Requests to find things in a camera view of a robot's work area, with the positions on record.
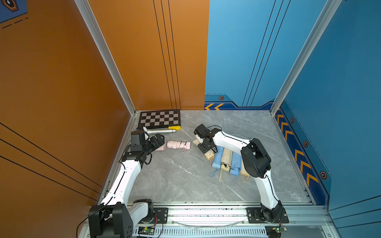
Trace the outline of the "cream umbrella sleeve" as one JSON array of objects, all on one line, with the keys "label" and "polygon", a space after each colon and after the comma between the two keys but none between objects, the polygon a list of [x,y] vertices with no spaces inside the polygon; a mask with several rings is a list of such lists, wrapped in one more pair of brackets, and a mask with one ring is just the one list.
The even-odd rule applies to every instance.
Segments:
[{"label": "cream umbrella sleeve", "polygon": [[194,140],[193,144],[197,146],[197,148],[204,154],[204,156],[209,161],[209,163],[212,164],[213,159],[215,157],[215,153],[213,152],[213,150],[207,149],[206,147],[204,147],[203,144],[198,139]]}]

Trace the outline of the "pink umbrella sleeve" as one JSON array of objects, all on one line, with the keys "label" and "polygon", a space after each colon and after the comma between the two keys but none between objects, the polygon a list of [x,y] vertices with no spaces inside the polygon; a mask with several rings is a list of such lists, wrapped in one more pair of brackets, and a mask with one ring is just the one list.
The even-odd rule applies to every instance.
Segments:
[{"label": "pink umbrella sleeve", "polygon": [[166,149],[166,144],[164,144],[161,147],[155,149],[154,151],[164,151],[165,149]]}]

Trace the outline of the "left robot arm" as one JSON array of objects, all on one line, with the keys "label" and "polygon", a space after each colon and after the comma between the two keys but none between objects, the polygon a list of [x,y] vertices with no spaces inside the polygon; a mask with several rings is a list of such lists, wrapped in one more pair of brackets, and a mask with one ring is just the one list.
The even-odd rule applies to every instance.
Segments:
[{"label": "left robot arm", "polygon": [[131,141],[119,160],[119,173],[111,190],[99,205],[92,206],[88,221],[92,238],[131,238],[139,222],[156,222],[151,199],[138,199],[128,206],[128,200],[138,174],[152,161],[152,153],[165,144],[159,133],[149,136],[144,131],[133,131]]}]

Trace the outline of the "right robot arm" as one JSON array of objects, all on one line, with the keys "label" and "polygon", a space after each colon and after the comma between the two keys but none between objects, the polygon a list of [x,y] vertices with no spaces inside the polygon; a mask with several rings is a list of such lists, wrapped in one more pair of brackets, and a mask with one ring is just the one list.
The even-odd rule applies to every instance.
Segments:
[{"label": "right robot arm", "polygon": [[271,158],[259,139],[251,140],[225,134],[222,129],[209,129],[199,125],[194,134],[200,141],[202,152],[218,151],[218,146],[229,149],[242,157],[244,168],[256,181],[260,196],[259,219],[267,223],[289,223],[286,210],[276,195],[271,178]]}]

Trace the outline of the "silver metal cylinder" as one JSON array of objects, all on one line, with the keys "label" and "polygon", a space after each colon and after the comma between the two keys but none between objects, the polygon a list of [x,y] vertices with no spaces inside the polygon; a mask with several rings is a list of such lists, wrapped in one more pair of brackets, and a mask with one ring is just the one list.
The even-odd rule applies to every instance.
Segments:
[{"label": "silver metal cylinder", "polygon": [[147,128],[143,128],[143,130],[148,135],[155,135],[157,133],[159,133],[159,134],[171,134],[171,133],[176,133],[177,132],[174,129],[147,129]]}]

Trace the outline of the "light blue sleeved umbrella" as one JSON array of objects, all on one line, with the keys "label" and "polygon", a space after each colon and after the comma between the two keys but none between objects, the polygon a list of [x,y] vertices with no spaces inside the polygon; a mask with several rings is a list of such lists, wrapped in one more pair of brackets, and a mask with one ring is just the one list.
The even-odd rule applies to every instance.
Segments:
[{"label": "light blue sleeved umbrella", "polygon": [[221,169],[221,161],[222,161],[223,152],[224,152],[224,147],[218,146],[217,152],[214,154],[214,158],[211,164],[212,168],[214,168],[214,171],[211,172],[209,175],[211,178],[216,176],[218,171]]}]

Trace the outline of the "pale yellow sleeved umbrella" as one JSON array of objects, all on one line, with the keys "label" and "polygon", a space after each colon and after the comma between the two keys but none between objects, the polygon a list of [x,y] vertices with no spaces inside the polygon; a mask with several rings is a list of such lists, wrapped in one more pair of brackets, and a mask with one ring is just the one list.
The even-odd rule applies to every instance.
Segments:
[{"label": "pale yellow sleeved umbrella", "polygon": [[227,148],[224,148],[223,154],[221,157],[219,181],[222,181],[223,172],[230,172],[232,156],[233,156],[233,151]]}]

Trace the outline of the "checkerboard calibration board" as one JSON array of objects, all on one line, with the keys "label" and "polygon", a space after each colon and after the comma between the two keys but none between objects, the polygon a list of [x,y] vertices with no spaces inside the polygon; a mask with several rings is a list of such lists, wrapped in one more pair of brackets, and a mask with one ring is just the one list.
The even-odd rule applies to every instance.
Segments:
[{"label": "checkerboard calibration board", "polygon": [[168,129],[170,126],[181,125],[181,113],[179,109],[144,111],[140,113],[139,128]]}]

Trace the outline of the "yellow block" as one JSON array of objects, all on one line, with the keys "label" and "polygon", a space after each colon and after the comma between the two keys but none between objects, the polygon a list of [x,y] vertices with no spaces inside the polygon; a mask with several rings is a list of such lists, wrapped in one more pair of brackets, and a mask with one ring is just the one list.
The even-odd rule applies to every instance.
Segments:
[{"label": "yellow block", "polygon": [[168,127],[169,130],[176,130],[176,131],[180,131],[181,130],[181,126],[170,126]]}]

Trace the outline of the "beige sleeved umbrella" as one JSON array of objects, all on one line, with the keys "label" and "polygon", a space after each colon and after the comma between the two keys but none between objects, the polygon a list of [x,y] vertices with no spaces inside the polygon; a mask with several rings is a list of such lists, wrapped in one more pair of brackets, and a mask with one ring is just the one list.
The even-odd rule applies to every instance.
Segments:
[{"label": "beige sleeved umbrella", "polygon": [[241,170],[240,170],[240,175],[242,175],[244,178],[242,179],[241,183],[245,183],[248,181],[250,175],[247,173],[245,166],[243,163],[241,163]]}]

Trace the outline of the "green circuit board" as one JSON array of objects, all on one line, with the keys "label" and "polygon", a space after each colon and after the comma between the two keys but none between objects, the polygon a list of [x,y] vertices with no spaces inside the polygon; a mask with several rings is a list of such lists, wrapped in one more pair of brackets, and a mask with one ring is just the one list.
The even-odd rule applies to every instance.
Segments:
[{"label": "green circuit board", "polygon": [[153,235],[155,235],[155,226],[138,227],[137,235],[138,235],[138,237],[153,236]]}]

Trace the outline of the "small right circuit board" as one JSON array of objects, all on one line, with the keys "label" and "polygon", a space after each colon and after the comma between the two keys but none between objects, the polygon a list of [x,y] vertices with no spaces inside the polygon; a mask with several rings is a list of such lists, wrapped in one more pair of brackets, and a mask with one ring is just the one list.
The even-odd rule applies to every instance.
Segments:
[{"label": "small right circuit board", "polygon": [[287,228],[284,227],[284,226],[281,226],[281,227],[274,227],[272,229],[273,232],[275,232],[277,234],[277,237],[280,238],[282,233],[287,231]]}]

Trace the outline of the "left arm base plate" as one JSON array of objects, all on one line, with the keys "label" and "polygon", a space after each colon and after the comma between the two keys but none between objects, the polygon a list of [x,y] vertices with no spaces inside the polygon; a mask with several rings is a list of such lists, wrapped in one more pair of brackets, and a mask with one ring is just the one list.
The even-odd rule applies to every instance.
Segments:
[{"label": "left arm base plate", "polygon": [[149,215],[148,218],[143,218],[138,224],[167,224],[168,212],[168,207],[154,207],[152,215]]}]

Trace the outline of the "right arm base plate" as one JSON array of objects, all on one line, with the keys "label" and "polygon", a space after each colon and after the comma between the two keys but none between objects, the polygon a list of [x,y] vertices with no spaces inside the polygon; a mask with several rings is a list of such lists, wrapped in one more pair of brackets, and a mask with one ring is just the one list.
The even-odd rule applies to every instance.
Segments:
[{"label": "right arm base plate", "polygon": [[282,223],[288,224],[289,218],[286,213],[285,208],[275,208],[269,210],[267,208],[263,209],[260,207],[248,207],[246,208],[247,218],[250,224],[275,224]]}]

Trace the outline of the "aluminium front rail frame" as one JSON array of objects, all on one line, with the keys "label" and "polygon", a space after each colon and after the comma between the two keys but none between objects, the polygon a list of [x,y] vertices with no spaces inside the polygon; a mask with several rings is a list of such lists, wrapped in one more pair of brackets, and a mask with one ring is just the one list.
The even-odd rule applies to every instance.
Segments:
[{"label": "aluminium front rail frame", "polygon": [[[288,224],[250,224],[246,208],[258,203],[156,203],[168,207],[167,224],[138,224],[134,238],[277,238],[274,227],[284,226],[281,238],[339,238],[323,206],[286,203]],[[138,227],[155,226],[155,235],[138,237]]]}]

